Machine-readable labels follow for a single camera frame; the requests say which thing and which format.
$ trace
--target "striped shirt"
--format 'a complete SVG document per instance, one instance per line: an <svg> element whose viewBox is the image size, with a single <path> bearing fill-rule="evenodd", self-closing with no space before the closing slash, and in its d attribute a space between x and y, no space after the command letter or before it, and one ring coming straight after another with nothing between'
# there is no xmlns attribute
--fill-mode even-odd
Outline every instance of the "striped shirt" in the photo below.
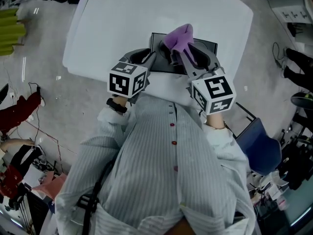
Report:
<svg viewBox="0 0 313 235"><path fill-rule="evenodd" d="M161 235L183 217L198 235L252 234L245 155L229 130L188 111L150 96L123 116L104 108L56 198L59 233L81 234L85 212L76 203L118 153L89 234ZM235 212L245 218L235 222Z"/></svg>

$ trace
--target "white table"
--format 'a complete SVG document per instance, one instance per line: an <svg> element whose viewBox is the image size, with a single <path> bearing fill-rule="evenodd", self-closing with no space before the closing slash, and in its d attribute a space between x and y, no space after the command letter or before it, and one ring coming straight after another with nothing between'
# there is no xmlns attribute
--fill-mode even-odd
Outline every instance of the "white table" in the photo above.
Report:
<svg viewBox="0 0 313 235"><path fill-rule="evenodd" d="M239 0L80 0L63 57L70 73L107 81L126 53L149 47L152 32L169 33L190 23L194 38L218 44L217 57L234 78L253 13ZM146 93L194 106L187 76L153 72Z"/></svg>

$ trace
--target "watch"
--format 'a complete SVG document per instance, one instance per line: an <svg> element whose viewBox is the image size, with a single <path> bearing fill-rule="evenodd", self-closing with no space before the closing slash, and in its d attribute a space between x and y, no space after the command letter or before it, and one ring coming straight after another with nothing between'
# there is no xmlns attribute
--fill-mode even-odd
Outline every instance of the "watch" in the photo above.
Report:
<svg viewBox="0 0 313 235"><path fill-rule="evenodd" d="M120 104L117 104L113 101L113 98L109 98L107 101L107 105L109 105L113 110L120 113L125 113L127 111L126 107L121 106Z"/></svg>

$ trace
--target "purple towel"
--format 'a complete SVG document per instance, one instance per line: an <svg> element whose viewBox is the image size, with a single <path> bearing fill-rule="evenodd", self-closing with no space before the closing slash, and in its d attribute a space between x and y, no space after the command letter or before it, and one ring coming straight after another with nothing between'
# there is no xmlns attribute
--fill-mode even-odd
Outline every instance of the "purple towel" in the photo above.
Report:
<svg viewBox="0 0 313 235"><path fill-rule="evenodd" d="M164 44L168 49L173 53L173 50L182 53L184 50L187 51L188 55L194 60L193 55L190 52L188 43L194 42L193 37L194 29L191 24L185 24L183 26L178 27L177 29L173 30L171 33L168 33L164 37Z"/></svg>

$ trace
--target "gray floor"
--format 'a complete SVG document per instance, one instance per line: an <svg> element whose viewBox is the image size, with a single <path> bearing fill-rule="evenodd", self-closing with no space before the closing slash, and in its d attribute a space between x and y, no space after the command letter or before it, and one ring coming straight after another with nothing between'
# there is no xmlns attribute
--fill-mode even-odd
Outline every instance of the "gray floor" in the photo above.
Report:
<svg viewBox="0 0 313 235"><path fill-rule="evenodd" d="M295 112L289 99L299 88L281 77L273 60L272 44L275 41L281 47L292 47L292 44L267 0L242 1L253 10L254 17L234 80L237 101L261 118L270 136L277 137ZM37 14L34 14L35 8L39 8ZM16 47L9 57L0 57L0 86L10 82L10 92L14 91L18 96L30 94L28 82L36 82L42 87L46 106L38 110L41 131L37 142L41 143L49 160L61 161L64 171L69 170L79 143L92 131L97 114L109 96L105 83L69 74L62 66L66 35L74 11L75 5L67 3L40 0L24 3L19 10L20 18L31 19L27 24L28 34L23 39L25 46ZM24 57L25 80L22 81ZM0 108L10 105L12 99L7 97ZM33 117L34 120L19 127L21 137L35 138L36 112ZM235 133L247 123L236 105L225 113L225 119ZM12 137L18 137L17 131Z"/></svg>

